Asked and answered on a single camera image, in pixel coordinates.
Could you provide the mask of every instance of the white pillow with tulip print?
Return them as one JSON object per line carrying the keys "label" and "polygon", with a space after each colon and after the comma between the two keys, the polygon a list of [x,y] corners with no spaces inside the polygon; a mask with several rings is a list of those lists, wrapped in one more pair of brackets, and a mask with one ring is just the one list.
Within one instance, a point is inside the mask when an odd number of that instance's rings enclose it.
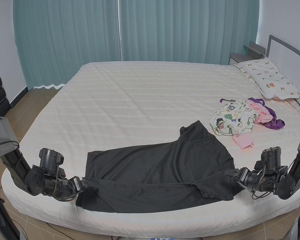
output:
{"label": "white pillow with tulip print", "polygon": [[268,58],[243,61],[235,65],[251,79],[268,99],[299,98],[300,91]]}

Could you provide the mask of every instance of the curtain fold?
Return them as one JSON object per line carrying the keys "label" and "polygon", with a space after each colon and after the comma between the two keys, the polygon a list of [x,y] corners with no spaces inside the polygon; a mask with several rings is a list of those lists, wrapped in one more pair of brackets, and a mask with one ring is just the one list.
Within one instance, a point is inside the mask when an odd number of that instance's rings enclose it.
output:
{"label": "curtain fold", "polygon": [[89,62],[120,61],[117,0],[13,0],[28,89],[67,83]]}
{"label": "curtain fold", "polygon": [[124,61],[228,64],[256,41],[259,0],[119,0]]}

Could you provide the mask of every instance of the pink clothing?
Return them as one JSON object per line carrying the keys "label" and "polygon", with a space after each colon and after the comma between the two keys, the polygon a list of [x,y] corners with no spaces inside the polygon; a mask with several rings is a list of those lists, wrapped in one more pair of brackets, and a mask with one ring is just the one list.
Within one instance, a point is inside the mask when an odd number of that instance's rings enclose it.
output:
{"label": "pink clothing", "polygon": [[258,117],[254,121],[255,124],[258,124],[258,123],[264,124],[264,123],[270,122],[273,119],[273,116],[261,104],[253,102],[249,99],[247,99],[247,102],[250,107],[252,107],[254,110],[256,110],[258,112]]}
{"label": "pink clothing", "polygon": [[239,136],[232,135],[232,139],[241,149],[244,149],[248,146],[253,147],[254,145],[252,140],[252,135],[250,132]]}

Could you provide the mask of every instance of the white headboard panel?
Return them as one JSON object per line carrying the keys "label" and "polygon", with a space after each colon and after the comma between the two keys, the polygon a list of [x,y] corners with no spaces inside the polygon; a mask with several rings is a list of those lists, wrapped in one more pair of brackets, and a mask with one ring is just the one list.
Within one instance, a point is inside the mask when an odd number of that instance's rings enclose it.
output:
{"label": "white headboard panel", "polygon": [[270,35],[266,55],[300,91],[300,51]]}

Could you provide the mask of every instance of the bed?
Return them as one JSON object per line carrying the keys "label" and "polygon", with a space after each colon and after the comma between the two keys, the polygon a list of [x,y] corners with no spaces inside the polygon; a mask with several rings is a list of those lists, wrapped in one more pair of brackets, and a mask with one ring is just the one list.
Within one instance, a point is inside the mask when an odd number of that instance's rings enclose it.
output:
{"label": "bed", "polygon": [[[281,63],[279,69],[283,68],[300,89],[296,82],[300,54],[274,37],[269,43],[269,58],[276,65]],[[180,127],[196,120],[213,133],[209,120],[220,107],[221,98],[250,97],[261,95],[235,66],[158,61],[88,63],[40,112],[20,149],[30,165],[39,164],[42,147],[54,149],[64,155],[62,168],[68,178],[84,177],[90,151],[172,142],[179,137]],[[289,165],[296,156],[300,105],[294,99],[267,99],[266,105],[285,121],[283,129],[256,125],[252,131],[255,145],[243,150],[231,137],[217,136],[234,158],[236,168],[252,169],[261,151],[271,146],[281,147],[282,165]],[[252,200],[248,191],[241,191],[232,201],[184,210],[104,213],[84,210],[75,201],[31,196],[13,184],[8,170],[2,176],[2,187],[23,214],[89,233],[132,238],[219,235],[249,228],[300,206],[300,189],[288,200],[274,195]]]}

